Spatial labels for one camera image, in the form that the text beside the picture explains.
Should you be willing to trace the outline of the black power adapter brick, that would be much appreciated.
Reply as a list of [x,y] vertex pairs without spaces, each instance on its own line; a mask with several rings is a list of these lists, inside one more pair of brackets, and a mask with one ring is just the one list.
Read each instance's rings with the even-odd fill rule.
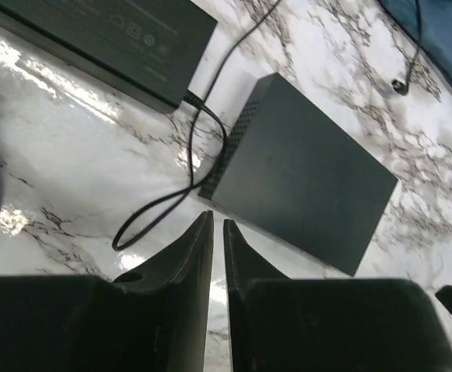
[[216,25],[192,1],[0,1],[0,27],[161,114],[183,101]]

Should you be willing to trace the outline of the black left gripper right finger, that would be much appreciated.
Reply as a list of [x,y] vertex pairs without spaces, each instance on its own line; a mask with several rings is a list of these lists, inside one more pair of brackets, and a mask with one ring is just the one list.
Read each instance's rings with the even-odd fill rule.
[[235,371],[452,371],[430,297],[403,279],[291,279],[223,224]]

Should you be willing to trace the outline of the black network switch box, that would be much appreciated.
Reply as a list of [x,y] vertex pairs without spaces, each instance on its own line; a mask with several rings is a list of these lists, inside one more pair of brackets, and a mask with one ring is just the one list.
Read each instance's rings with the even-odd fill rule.
[[351,276],[396,184],[303,93],[270,74],[254,86],[199,194]]

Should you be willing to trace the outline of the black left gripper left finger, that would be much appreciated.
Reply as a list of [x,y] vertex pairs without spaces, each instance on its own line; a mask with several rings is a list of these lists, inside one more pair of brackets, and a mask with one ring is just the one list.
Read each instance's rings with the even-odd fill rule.
[[0,277],[0,371],[200,371],[213,214],[107,281]]

